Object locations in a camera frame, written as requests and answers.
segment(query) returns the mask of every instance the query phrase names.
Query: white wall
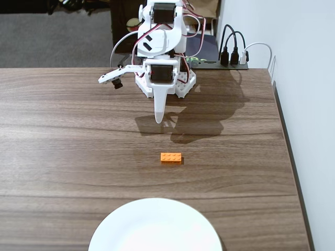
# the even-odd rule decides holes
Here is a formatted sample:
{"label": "white wall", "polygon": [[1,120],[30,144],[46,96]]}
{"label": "white wall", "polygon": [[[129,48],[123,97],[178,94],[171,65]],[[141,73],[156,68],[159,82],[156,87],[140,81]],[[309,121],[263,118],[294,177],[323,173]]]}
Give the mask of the white wall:
{"label": "white wall", "polygon": [[[315,249],[334,251],[335,1],[222,0],[222,5],[220,24],[241,31],[247,44],[270,44],[276,55],[273,79]],[[251,68],[267,67],[267,47],[255,45],[249,53]]]}

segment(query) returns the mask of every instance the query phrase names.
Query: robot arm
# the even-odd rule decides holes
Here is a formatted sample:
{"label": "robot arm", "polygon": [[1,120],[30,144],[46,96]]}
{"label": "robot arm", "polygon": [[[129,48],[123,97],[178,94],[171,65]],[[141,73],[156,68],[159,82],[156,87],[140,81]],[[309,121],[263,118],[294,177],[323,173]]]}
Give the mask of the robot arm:
{"label": "robot arm", "polygon": [[144,19],[138,30],[137,56],[143,57],[142,65],[127,65],[99,78],[99,83],[112,81],[116,89],[122,87],[120,78],[134,72],[136,84],[148,98],[154,98],[157,123],[164,117],[167,94],[184,98],[196,81],[181,55],[186,50],[186,27],[183,21],[182,0],[148,0],[140,7],[139,19]]}

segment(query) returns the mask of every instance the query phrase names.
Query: black plug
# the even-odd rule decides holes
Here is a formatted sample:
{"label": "black plug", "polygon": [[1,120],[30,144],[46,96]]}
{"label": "black plug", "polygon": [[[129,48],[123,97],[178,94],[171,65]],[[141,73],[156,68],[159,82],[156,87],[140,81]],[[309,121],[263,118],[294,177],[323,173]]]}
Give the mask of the black plug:
{"label": "black plug", "polygon": [[249,52],[245,51],[245,56],[247,57],[247,62],[249,62]]}
{"label": "black plug", "polygon": [[232,54],[230,56],[230,64],[238,64],[239,63],[239,48],[234,47],[234,50],[232,51]]}
{"label": "black plug", "polygon": [[227,46],[224,47],[224,51],[221,53],[220,64],[221,65],[228,65],[229,63],[229,53]]}

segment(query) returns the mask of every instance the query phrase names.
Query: floor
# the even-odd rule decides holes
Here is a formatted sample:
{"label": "floor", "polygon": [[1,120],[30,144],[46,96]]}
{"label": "floor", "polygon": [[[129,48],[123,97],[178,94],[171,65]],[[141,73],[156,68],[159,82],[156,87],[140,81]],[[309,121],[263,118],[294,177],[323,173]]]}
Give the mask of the floor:
{"label": "floor", "polygon": [[0,67],[109,67],[110,12],[0,15]]}

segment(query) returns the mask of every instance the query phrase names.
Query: wood grain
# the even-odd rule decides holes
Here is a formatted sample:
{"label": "wood grain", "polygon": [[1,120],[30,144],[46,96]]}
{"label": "wood grain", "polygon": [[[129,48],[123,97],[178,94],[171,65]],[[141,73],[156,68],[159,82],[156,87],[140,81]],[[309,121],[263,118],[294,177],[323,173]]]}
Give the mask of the wood grain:
{"label": "wood grain", "polygon": [[309,250],[266,70],[197,71],[162,124],[133,75],[98,84],[107,71],[0,69],[0,250],[87,250],[106,215],[146,197],[193,206],[228,251]]}

